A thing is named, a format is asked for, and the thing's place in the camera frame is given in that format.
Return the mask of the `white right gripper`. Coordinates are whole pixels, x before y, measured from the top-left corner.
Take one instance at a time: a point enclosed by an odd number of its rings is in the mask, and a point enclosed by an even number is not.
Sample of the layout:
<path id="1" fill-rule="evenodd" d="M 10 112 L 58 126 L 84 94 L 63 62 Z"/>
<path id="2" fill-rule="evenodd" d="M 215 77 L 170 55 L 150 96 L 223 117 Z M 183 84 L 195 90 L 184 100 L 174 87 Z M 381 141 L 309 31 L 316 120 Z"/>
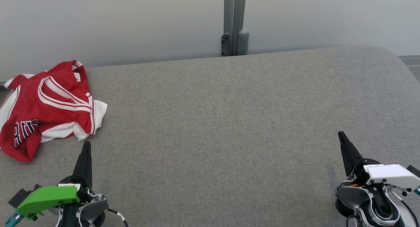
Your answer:
<path id="1" fill-rule="evenodd" d="M 370 158 L 364 159 L 343 131 L 338 132 L 338 138 L 346 176 L 353 175 L 355 184 L 391 185 L 403 189 L 419 186 L 419 177 L 407 168 L 399 164 L 384 165 Z"/>

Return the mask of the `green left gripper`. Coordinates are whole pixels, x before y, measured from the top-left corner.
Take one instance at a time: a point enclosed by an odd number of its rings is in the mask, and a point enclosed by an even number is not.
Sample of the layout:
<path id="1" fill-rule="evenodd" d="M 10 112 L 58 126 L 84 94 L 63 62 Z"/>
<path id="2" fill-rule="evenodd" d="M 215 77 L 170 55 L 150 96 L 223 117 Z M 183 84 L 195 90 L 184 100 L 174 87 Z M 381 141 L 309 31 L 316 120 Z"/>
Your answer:
<path id="1" fill-rule="evenodd" d="M 82 146 L 73 175 L 62 179 L 56 186 L 36 185 L 32 191 L 21 189 L 16 194 L 16 212 L 36 221 L 42 212 L 57 208 L 63 215 L 76 217 L 79 209 L 93 200 L 93 171 L 91 142 Z"/>

